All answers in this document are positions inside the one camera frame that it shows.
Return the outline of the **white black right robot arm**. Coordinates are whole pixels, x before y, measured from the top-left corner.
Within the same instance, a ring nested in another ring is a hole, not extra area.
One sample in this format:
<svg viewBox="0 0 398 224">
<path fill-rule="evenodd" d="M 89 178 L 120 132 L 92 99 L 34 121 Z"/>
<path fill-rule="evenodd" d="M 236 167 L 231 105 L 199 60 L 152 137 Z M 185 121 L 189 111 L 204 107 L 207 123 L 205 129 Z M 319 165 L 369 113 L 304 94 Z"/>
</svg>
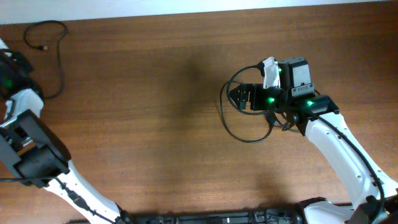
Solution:
<svg viewBox="0 0 398 224">
<path fill-rule="evenodd" d="M 397 223 L 397 182 L 369 156 L 349 130 L 339 107 L 316 91 L 303 57 L 277 61 L 269 57 L 253 66 L 262 83 L 227 81 L 221 94 L 231 106 L 249 116 L 264 115 L 269 129 L 280 127 L 305 136 L 323 154 L 343 183 L 350 205 L 339 206 L 323 197 L 297 204 L 290 223 Z"/>
</svg>

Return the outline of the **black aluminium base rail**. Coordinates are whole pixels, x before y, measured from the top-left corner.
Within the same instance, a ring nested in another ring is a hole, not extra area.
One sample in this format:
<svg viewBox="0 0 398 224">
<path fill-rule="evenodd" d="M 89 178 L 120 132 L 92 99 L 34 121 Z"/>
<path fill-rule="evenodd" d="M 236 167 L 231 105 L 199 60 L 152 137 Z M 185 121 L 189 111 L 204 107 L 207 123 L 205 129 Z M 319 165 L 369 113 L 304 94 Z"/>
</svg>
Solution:
<svg viewBox="0 0 398 224">
<path fill-rule="evenodd" d="M 305 224 L 304 217 L 291 208 L 246 210 L 242 212 L 128 215 L 114 223 L 136 224 Z"/>
</svg>

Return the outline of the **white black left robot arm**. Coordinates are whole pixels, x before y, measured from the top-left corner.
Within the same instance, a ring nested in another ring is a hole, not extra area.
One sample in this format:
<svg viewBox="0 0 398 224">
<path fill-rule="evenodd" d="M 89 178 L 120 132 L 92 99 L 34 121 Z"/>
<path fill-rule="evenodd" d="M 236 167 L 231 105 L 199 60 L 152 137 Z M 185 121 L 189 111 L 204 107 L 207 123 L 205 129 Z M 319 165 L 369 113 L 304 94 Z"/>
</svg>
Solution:
<svg viewBox="0 0 398 224">
<path fill-rule="evenodd" d="M 89 223 L 131 223 L 127 211 L 101 195 L 77 171 L 64 143 L 40 120 L 41 87 L 29 76 L 32 65 L 1 43 L 1 162 L 11 182 L 35 186 L 62 198 Z"/>
</svg>

